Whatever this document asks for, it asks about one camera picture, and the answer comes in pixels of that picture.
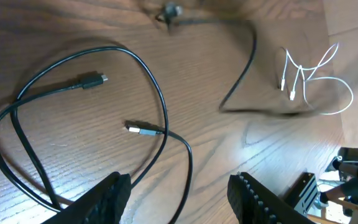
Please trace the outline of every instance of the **cable plug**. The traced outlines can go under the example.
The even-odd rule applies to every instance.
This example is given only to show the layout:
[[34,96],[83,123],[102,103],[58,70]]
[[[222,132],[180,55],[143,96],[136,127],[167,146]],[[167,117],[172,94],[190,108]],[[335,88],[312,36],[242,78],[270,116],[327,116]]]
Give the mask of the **cable plug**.
[[73,85],[74,88],[82,87],[82,89],[92,88],[94,86],[102,85],[109,80],[106,75],[98,72],[89,72],[80,77],[80,81]]
[[290,100],[295,99],[295,90],[291,91],[290,93]]
[[146,134],[146,135],[154,136],[157,134],[164,133],[164,131],[160,127],[141,121],[139,122],[126,121],[125,127],[129,132],[138,133],[138,134]]
[[281,91],[284,91],[284,85],[285,85],[285,79],[282,78],[281,79],[281,87],[280,87]]

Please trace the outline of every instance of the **white cable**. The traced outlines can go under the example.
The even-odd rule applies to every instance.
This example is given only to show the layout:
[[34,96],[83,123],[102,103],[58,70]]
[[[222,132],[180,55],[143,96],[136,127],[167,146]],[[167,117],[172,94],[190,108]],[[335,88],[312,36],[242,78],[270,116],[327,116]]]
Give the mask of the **white cable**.
[[[336,45],[336,48],[335,48],[335,51],[334,53],[332,54],[332,56],[330,56],[325,62],[323,62],[324,58],[327,56],[328,52]],[[302,65],[297,65],[290,53],[288,52],[288,49],[285,49],[285,53],[286,53],[286,57],[285,57],[285,66],[284,66],[284,70],[283,70],[283,76],[282,76],[282,82],[281,82],[281,91],[284,90],[284,85],[285,85],[285,72],[287,70],[287,63],[288,63],[288,58],[290,59],[291,63],[298,69],[297,73],[296,73],[296,77],[295,77],[295,81],[294,81],[294,84],[293,84],[293,88],[292,88],[292,91],[290,92],[290,100],[294,100],[295,98],[295,87],[296,87],[296,81],[299,77],[299,73],[301,73],[301,77],[302,77],[302,86],[303,86],[303,100],[305,101],[305,103],[311,108],[311,109],[314,109],[308,102],[308,100],[306,99],[306,82],[309,82],[309,81],[313,81],[313,80],[322,80],[322,79],[331,79],[331,80],[337,80],[337,81],[340,81],[341,83],[345,84],[345,86],[349,89],[350,93],[351,93],[351,100],[349,102],[349,104],[337,111],[337,112],[333,112],[333,113],[320,113],[322,115],[334,115],[334,114],[338,114],[338,113],[341,113],[343,111],[345,111],[346,109],[348,109],[348,107],[350,107],[350,105],[353,103],[353,99],[354,99],[354,95],[353,95],[353,91],[352,89],[350,88],[350,86],[342,79],[340,78],[337,78],[337,77],[318,77],[318,78],[311,78],[314,73],[317,71],[317,69],[319,67],[322,67],[323,65],[327,64],[336,54],[337,50],[339,48],[339,43],[336,43],[334,45],[332,45],[328,50],[327,52],[323,55],[323,57],[321,58],[320,62],[317,64],[316,67],[312,67],[312,68],[304,68]],[[312,70],[311,74],[309,75],[308,78],[305,78],[305,73],[303,71],[310,71]]]

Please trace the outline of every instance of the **black plastic object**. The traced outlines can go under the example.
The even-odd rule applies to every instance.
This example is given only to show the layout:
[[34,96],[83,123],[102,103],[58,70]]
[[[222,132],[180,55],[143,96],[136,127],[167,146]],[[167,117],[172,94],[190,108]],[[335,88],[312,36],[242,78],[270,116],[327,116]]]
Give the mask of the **black plastic object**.
[[306,217],[317,194],[315,174],[304,172],[291,188],[290,193],[284,201],[295,211]]
[[173,19],[178,17],[181,14],[181,11],[181,6],[175,4],[174,2],[168,2],[163,6],[161,12],[155,16],[155,19],[159,22],[164,22],[169,29]]
[[94,86],[102,85],[104,81],[102,76],[103,74],[98,72],[89,72],[83,77],[80,77],[80,84],[84,90]]
[[246,172],[230,176],[227,197],[240,224],[314,224]]
[[131,177],[113,172],[44,224],[119,224],[131,195]]

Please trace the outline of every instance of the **black cable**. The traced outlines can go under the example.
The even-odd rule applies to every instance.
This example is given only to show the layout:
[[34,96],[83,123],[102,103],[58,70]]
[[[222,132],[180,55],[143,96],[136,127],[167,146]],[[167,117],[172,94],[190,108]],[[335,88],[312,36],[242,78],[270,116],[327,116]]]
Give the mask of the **black cable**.
[[[146,134],[154,136],[156,134],[163,134],[163,128],[158,127],[154,124],[146,123],[143,121],[126,121],[126,128],[128,131],[133,133],[139,133],[139,134]],[[191,176],[193,175],[193,153],[191,151],[190,145],[184,140],[181,136],[179,136],[176,133],[173,133],[172,131],[169,132],[169,136],[173,137],[176,140],[181,141],[187,148],[188,153],[188,172],[187,172],[187,178],[186,178],[186,184],[185,184],[185,190],[183,192],[183,196],[180,200],[179,206],[173,215],[172,219],[169,221],[169,224],[175,223],[178,220],[178,217],[183,210],[183,207],[186,204],[187,197],[190,192],[190,185],[191,185]]]
[[[67,90],[71,90],[72,87],[71,86],[67,86],[65,88],[58,88],[58,89],[54,89],[51,91],[47,91],[45,93],[41,93],[41,94],[37,94],[37,95],[33,95],[30,96],[26,99],[17,101],[11,105],[9,105],[8,107],[6,107],[5,109],[3,109],[0,112],[0,121],[3,119],[3,117],[5,117],[8,113],[16,110],[17,107],[28,103],[32,100],[35,100],[37,98],[43,97],[43,96],[47,96],[47,95],[51,95],[54,93],[60,93],[62,91],[67,91]],[[56,208],[55,205],[51,204],[50,202],[46,201],[45,199],[43,199],[42,197],[40,197],[39,195],[37,195],[33,190],[31,190],[30,188],[28,188],[28,186],[26,186],[21,180],[19,180],[14,173],[10,170],[10,168],[7,166],[7,164],[5,163],[2,154],[0,152],[0,169],[2,171],[2,173],[18,188],[20,189],[23,193],[25,193],[27,196],[29,196],[32,200],[35,200],[37,203],[41,204],[42,206],[44,206],[47,209],[50,209],[54,212],[59,212],[60,209]]]
[[184,21],[175,21],[174,25],[176,26],[195,26],[200,24],[214,24],[214,23],[221,23],[225,25],[230,26],[243,26],[244,24],[248,26],[248,28],[251,31],[252,35],[252,50],[248,59],[248,62],[246,63],[245,68],[241,72],[239,78],[236,80],[236,82],[233,84],[233,86],[230,88],[226,96],[223,98],[223,100],[220,102],[218,110],[220,113],[255,113],[255,114],[264,114],[266,116],[274,116],[278,118],[295,118],[295,117],[307,117],[307,116],[313,116],[316,114],[315,110],[304,110],[304,111],[294,111],[294,112],[280,112],[280,111],[274,111],[274,110],[268,110],[268,109],[259,109],[259,108],[236,108],[236,109],[225,109],[224,105],[226,102],[230,99],[231,95],[235,92],[237,87],[239,86],[240,82],[245,79],[246,74],[250,68],[250,65],[254,61],[256,48],[257,48],[257,31],[254,25],[250,21],[240,21],[240,20],[234,20],[234,19],[190,19],[190,20],[184,20]]
[[188,168],[188,172],[187,172],[185,191],[183,193],[183,196],[180,200],[179,206],[178,206],[175,214],[173,215],[172,219],[169,222],[169,224],[173,224],[178,220],[178,217],[179,217],[181,211],[183,210],[183,207],[185,206],[187,197],[189,195],[190,185],[191,185],[191,176],[193,174],[193,153],[191,151],[190,145],[182,137],[180,137],[179,135],[177,135],[171,131],[169,132],[169,136],[181,141],[186,146],[187,153],[188,153],[188,159],[189,159],[189,162],[188,162],[189,168]]
[[[149,68],[146,66],[146,64],[142,61],[142,59],[140,59],[135,53],[131,52],[130,50],[127,50],[125,48],[122,47],[117,47],[117,46],[112,46],[112,47],[97,47],[97,48],[93,48],[93,49],[88,49],[88,50],[82,50],[80,52],[74,53],[68,57],[65,57],[61,60],[58,60],[57,62],[47,66],[45,69],[41,70],[39,73],[37,73],[24,87],[23,89],[20,91],[20,93],[18,94],[16,101],[8,106],[7,108],[5,108],[4,110],[2,110],[0,112],[0,120],[7,115],[8,113],[11,113],[11,119],[12,119],[12,123],[14,125],[14,128],[16,130],[16,133],[19,137],[19,139],[21,140],[21,142],[23,143],[23,146],[25,147],[25,150],[27,151],[28,155],[31,157],[31,161],[33,162],[34,166],[37,168],[37,171],[39,172],[39,174],[41,175],[41,178],[44,182],[45,188],[47,189],[47,193],[49,194],[51,201],[54,202],[56,195],[52,189],[52,185],[50,185],[50,182],[48,180],[48,177],[42,167],[42,164],[40,163],[39,159],[37,158],[37,156],[35,155],[34,150],[32,149],[28,139],[26,138],[18,117],[17,117],[17,107],[19,107],[20,105],[23,105],[24,103],[28,103],[36,98],[40,98],[43,96],[47,96],[53,93],[58,93],[60,91],[65,91],[65,90],[69,90],[69,89],[73,89],[74,87],[69,86],[66,88],[62,88],[62,89],[56,89],[56,90],[52,90],[52,91],[48,91],[45,93],[41,93],[38,95],[34,95],[34,96],[30,96],[24,100],[22,100],[22,97],[24,96],[24,94],[27,92],[27,90],[42,76],[44,76],[46,73],[50,72],[52,69],[58,67],[59,65],[72,60],[74,58],[78,58],[82,55],[86,55],[86,54],[90,54],[90,53],[95,53],[95,52],[102,52],[102,51],[107,51],[107,50],[117,50],[117,51],[121,51],[124,53],[129,54],[130,56],[132,56],[133,59],[135,59],[140,66],[146,71],[146,73],[148,74],[149,78],[151,79],[152,83],[154,84],[154,87],[158,93],[158,96],[160,98],[161,101],[161,105],[162,105],[162,110],[163,110],[163,115],[164,115],[164,122],[165,122],[165,127],[164,127],[164,137],[163,137],[163,141],[161,143],[161,146],[159,148],[159,150],[157,151],[156,155],[154,156],[154,158],[152,159],[152,161],[150,162],[150,164],[143,170],[143,172],[138,176],[138,178],[136,178],[136,180],[134,181],[134,183],[132,184],[132,188],[135,187],[140,180],[142,180],[142,178],[146,175],[146,173],[150,170],[150,168],[154,165],[155,161],[158,159],[158,157],[161,155],[161,152],[163,151],[166,142],[167,142],[167,138],[169,135],[169,127],[168,127],[168,113],[167,113],[167,106],[165,104],[165,100],[163,99],[163,95],[161,92],[161,89],[155,79],[155,77],[153,76],[153,74],[151,73],[151,71],[149,70]],[[12,171],[8,168],[7,164],[5,163],[1,152],[0,152],[0,169],[2,170],[2,173],[4,173],[4,175],[16,186],[18,187],[23,193],[25,193],[26,195],[28,195],[31,199],[35,200],[37,203],[41,204],[42,206],[44,206],[45,208],[48,208],[50,210],[53,210],[55,212],[59,212],[61,210],[59,205],[55,205],[55,203],[50,203],[48,201],[46,201],[45,199],[43,199],[42,197],[40,197],[39,195],[37,195],[34,191],[32,191],[30,188],[28,188],[23,182],[21,182],[13,173]]]

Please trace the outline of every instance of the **wooden surface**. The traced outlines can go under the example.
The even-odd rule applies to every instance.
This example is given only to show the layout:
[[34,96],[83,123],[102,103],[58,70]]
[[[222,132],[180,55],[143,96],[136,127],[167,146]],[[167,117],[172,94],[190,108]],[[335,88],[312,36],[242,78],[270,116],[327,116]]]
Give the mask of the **wooden surface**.
[[[211,1],[205,6],[210,14],[251,17],[259,33],[249,76],[227,107],[297,108],[300,98],[290,103],[276,87],[276,75],[285,59],[280,47],[289,48],[304,65],[318,63],[329,47],[323,3],[237,3],[225,1],[225,7],[219,7],[220,1]],[[284,120],[218,113],[219,102],[248,60],[249,29],[201,24],[178,27],[168,35],[156,28],[142,6],[118,0],[0,0],[0,110],[34,72],[54,60],[119,42],[154,73],[167,102],[170,129],[193,148],[193,181],[179,223],[237,223],[226,196],[229,176],[237,171],[251,173],[279,196],[301,172],[322,173],[342,141],[340,116]],[[161,140],[123,128],[127,119],[162,124],[153,88],[127,55],[84,56],[55,69],[34,88],[93,70],[105,73],[109,81],[91,90],[45,97],[19,109],[22,127],[56,193],[68,200],[76,200],[113,171],[138,174],[135,171],[148,162]],[[0,145],[22,179],[28,182],[24,175],[40,183],[8,118],[0,124]],[[184,146],[169,139],[156,165],[132,191],[122,223],[168,222],[183,193],[186,157]],[[53,214],[15,188],[0,171],[0,223],[40,223]]]
[[331,221],[331,220],[328,220],[326,218],[321,218],[321,217],[318,217],[316,215],[308,215],[308,218],[315,222],[315,223],[321,223],[321,224],[339,224],[339,222],[334,222],[334,221]]
[[[352,106],[341,114],[344,146],[358,147],[358,1],[324,1],[330,43],[339,42],[334,58],[334,73],[343,77],[354,90]],[[349,102],[343,90],[342,106]]]
[[349,224],[358,224],[358,210],[353,212],[352,219]]

